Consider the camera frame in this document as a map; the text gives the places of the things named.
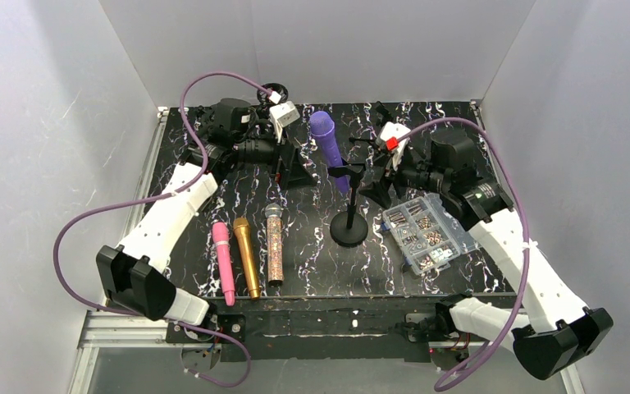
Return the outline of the glitter rhinestone microphone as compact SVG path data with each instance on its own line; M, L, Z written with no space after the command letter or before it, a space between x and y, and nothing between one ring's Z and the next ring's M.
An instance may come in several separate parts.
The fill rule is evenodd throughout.
M279 204L269 204L264 209L267 233L267 283L272 287L282 286L283 252L282 252L282 208Z

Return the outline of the round base clip stand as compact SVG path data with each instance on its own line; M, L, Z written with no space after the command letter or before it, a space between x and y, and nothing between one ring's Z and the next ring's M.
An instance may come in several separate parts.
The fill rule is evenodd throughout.
M365 217L358 212L356 202L358 188L363 174L366 170L366 163L347 163L343 165L329 167L328 174L337 179L349 178L349 202L345 211L337 213L330 223L330 234L332 240L339 246L353 248L361 245L368 236L368 223Z

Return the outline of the tripod shock mount stand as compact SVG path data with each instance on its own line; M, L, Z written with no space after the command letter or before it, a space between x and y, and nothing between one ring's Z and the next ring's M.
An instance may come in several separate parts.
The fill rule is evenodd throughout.
M257 89L257 100L260 106L271 106L285 103L289 98L288 89L279 83L272 82Z

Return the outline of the purple microphone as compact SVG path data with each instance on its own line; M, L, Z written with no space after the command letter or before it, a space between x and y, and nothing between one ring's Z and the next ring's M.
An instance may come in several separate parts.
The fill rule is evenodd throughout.
M323 155L327 169L344 166L336 140L336 124L325 111L316 111L309 118L310 135Z

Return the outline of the round base shock mount stand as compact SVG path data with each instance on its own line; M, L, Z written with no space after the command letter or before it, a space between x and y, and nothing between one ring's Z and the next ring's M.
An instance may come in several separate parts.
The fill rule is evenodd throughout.
M193 109L194 129L200 139L207 139L215 129L215 115L217 105L197 106Z

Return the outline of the gold microphone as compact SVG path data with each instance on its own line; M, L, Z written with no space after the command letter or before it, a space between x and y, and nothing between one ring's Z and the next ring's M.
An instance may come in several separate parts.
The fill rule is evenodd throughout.
M257 300L261 296L261 287L258 279L258 263L253 253L251 227L247 218L234 220L233 232L240 251L249 298Z

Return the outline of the pink microphone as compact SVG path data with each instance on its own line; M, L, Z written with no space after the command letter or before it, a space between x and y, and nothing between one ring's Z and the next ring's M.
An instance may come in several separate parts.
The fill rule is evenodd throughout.
M220 275L221 291L226 305L235 305L235 279L232 271L230 236L224 222L212 225L212 240L215 246Z

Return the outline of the tripod stand with clip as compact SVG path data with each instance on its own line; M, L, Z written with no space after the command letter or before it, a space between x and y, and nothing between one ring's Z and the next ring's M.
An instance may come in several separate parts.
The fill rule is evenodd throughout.
M388 107L381 101L376 101L372 105L372 110L376 113L377 118L374 123L374 135L371 138L357 138L350 136L350 143L364 143L372 149L372 165L374 167L384 167L386 165L388 154L384 152L385 142L382 139L382 131L384 126L392 123L393 116Z

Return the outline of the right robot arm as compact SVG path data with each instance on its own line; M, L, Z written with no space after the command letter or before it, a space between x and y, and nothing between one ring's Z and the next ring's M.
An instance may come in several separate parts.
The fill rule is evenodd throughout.
M496 180L477 170L473 141L464 131L433 132L429 153L409 147L411 132L387 123L373 141L381 153L381 178L363 194L384 208L390 191L405 188L437 194L445 211L483 248L516 292L511 310L477 297L450 295L436 304L432 326L487 339L477 356L463 362L475 370L499 348L511 350L534 378L545 380L591 354L613 327L603 308L575 295L527 233L523 214Z

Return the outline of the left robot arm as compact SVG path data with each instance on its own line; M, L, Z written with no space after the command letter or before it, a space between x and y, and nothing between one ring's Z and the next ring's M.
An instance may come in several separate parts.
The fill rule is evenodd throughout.
M106 297L151 320L169 319L199 325L210 304L173 285L164 275L176 242L226 177L244 164L264 164L281 189L312 187L299 148L285 129L299 119L286 99L258 106L224 98L196 109L195 130L205 154L191 141L181 155L165 192L116 246L96 256Z

